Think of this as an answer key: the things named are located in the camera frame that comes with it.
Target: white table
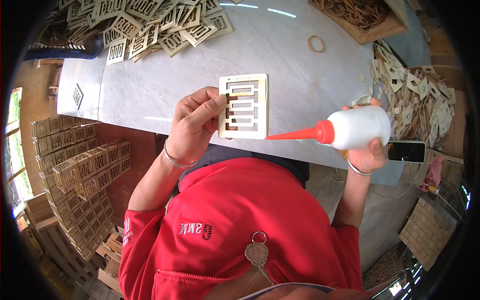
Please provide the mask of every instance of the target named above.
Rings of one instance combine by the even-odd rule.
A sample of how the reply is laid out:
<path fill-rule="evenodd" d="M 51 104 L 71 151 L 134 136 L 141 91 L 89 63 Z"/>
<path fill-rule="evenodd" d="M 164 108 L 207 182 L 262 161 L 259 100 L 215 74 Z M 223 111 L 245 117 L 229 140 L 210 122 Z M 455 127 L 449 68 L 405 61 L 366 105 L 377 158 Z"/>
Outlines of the white table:
<path fill-rule="evenodd" d="M 272 135 L 312 127 L 368 93 L 373 82 L 371 43 L 359 45 L 306 0 L 246 0 L 241 4 L 253 7 L 223 6 L 232 33 L 197 48 L 188 47 L 173 58 L 159 50 L 137 63 L 126 60 L 106 66 L 104 50 L 95 60 L 65 60 L 57 112 L 168 134 L 175 105 L 185 95 L 206 85 L 218 86 L 222 76 L 268 73 Z M 324 52 L 309 50 L 311 35 L 323 39 Z M 360 74 L 366 77 L 363 83 L 358 80 Z M 79 110 L 72 100 L 76 84 L 84 93 Z M 214 136 L 211 142 L 348 167 L 337 150 L 316 140 L 227 141 Z M 403 165 L 389 162 L 374 173 L 372 182 L 396 185 Z"/>

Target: white plastic bottle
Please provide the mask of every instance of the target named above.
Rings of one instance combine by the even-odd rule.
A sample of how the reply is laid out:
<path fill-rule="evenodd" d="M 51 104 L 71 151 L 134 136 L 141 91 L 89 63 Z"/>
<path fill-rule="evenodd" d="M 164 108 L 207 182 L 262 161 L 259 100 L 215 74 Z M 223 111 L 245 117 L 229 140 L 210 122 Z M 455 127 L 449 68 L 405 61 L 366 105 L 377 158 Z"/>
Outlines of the white plastic bottle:
<path fill-rule="evenodd" d="M 376 137 L 382 146 L 390 139 L 390 120 L 383 108 L 363 106 L 337 111 L 314 128 L 267 136 L 267 140 L 317 139 L 338 150 L 368 149 Z"/>

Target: left hand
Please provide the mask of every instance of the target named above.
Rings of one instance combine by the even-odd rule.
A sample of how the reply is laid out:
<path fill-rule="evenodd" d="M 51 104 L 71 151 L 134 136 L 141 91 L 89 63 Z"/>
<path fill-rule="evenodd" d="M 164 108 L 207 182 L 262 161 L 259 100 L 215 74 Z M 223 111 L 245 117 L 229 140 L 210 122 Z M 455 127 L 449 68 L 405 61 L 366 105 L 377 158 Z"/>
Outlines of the left hand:
<path fill-rule="evenodd" d="M 353 109 L 366 106 L 368 104 L 354 105 Z M 382 103 L 375 98 L 370 99 L 370 105 L 382 106 Z M 342 110 L 352 109 L 344 105 Z M 368 150 L 354 149 L 348 151 L 348 158 L 354 167 L 360 172 L 372 173 L 378 168 L 381 168 L 387 162 L 385 150 L 379 138 L 374 138 L 368 145 Z"/>
<path fill-rule="evenodd" d="M 226 105 L 227 97 L 218 95 L 218 88 L 212 86 L 180 100 L 165 146 L 168 155 L 181 165 L 200 159 L 218 129 L 218 115 Z"/>

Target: silver bracelet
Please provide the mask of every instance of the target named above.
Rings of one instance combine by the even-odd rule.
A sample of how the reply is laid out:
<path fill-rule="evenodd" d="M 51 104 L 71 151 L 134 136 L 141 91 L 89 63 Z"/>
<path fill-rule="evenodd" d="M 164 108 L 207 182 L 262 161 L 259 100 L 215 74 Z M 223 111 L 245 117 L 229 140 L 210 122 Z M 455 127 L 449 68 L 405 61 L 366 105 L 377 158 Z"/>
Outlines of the silver bracelet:
<path fill-rule="evenodd" d="M 189 164 L 188 166 L 184 166 L 184 165 L 181 165 L 179 164 L 178 162 L 174 161 L 170 155 L 168 155 L 168 152 L 167 152 L 167 141 L 168 139 L 165 140 L 165 144 L 163 144 L 163 152 L 165 153 L 165 157 L 168 159 L 169 162 L 171 162 L 173 165 L 175 165 L 176 167 L 179 167 L 179 168 L 183 168 L 183 169 L 188 169 L 188 168 L 191 168 L 193 166 L 195 166 L 198 162 L 198 160 L 195 160 L 194 162 L 192 162 L 191 164 Z"/>
<path fill-rule="evenodd" d="M 356 167 L 354 167 L 354 166 L 352 165 L 352 163 L 350 162 L 350 158 L 348 157 L 348 153 L 347 153 L 347 162 L 348 162 L 348 165 L 350 166 L 350 168 L 352 168 L 352 170 L 353 170 L 355 173 L 359 174 L 359 175 L 362 175 L 362 176 L 370 176 L 370 175 L 373 174 L 373 172 L 372 172 L 372 173 L 363 173 L 362 171 L 360 171 L 360 170 L 358 170 Z"/>

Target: stack of wooden strips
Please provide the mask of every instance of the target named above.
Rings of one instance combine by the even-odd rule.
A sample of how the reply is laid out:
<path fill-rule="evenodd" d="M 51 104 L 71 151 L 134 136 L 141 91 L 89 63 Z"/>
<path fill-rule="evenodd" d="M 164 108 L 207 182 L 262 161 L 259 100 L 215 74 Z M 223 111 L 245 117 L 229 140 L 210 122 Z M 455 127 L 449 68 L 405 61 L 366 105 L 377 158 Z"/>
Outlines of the stack of wooden strips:
<path fill-rule="evenodd" d="M 428 148 L 441 150 L 455 115 L 455 90 L 447 87 L 432 66 L 404 68 L 383 40 L 374 43 L 374 53 L 373 82 L 384 83 L 377 98 L 383 92 L 387 95 L 391 137 L 424 141 Z"/>
<path fill-rule="evenodd" d="M 126 52 L 135 62 L 160 49 L 173 57 L 189 45 L 230 33 L 221 10 L 217 0 L 130 0 L 103 31 L 107 65 L 123 61 Z"/>

